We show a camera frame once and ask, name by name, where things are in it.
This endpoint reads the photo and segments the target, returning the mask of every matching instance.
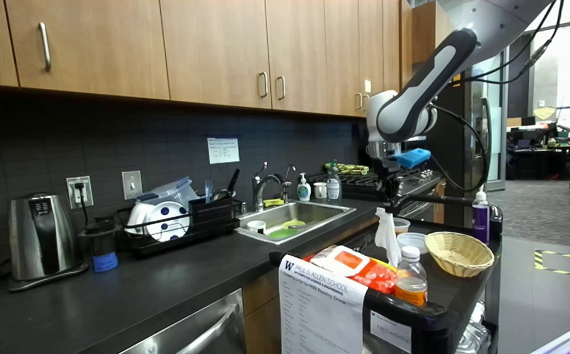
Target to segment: black backsplash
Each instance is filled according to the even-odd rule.
[[[0,258],[8,256],[8,205],[12,197],[53,191],[67,201],[65,177],[91,175],[93,216],[128,203],[122,171],[140,169],[144,191],[191,177],[226,187],[240,167],[238,197],[252,199],[252,175],[270,171],[321,171],[325,161],[358,161],[364,120],[222,106],[116,100],[101,97],[0,91]],[[240,163],[209,165],[207,138],[240,140]]]

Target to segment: dishwasher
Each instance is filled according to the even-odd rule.
[[[246,333],[240,289],[122,350],[122,354],[244,352]]]

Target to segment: stainless steel sink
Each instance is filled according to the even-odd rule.
[[[236,228],[236,232],[270,244],[285,244],[303,234],[329,226],[331,222],[336,222],[354,211],[356,209],[340,205],[297,201],[240,216],[240,228]],[[248,222],[252,220],[266,222],[264,234],[252,232],[248,228]]]

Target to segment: wicker basket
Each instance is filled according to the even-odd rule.
[[[456,277],[476,277],[496,262],[484,242],[462,232],[433,232],[425,244],[437,264]]]

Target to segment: white paper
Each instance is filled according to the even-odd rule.
[[[207,146],[209,146],[209,161],[213,165],[240,161],[238,138],[207,138]]]
[[[281,352],[362,352],[366,289],[362,283],[285,256],[279,268]]]
[[[401,348],[403,352],[411,352],[411,329],[376,311],[370,311],[370,334]]]

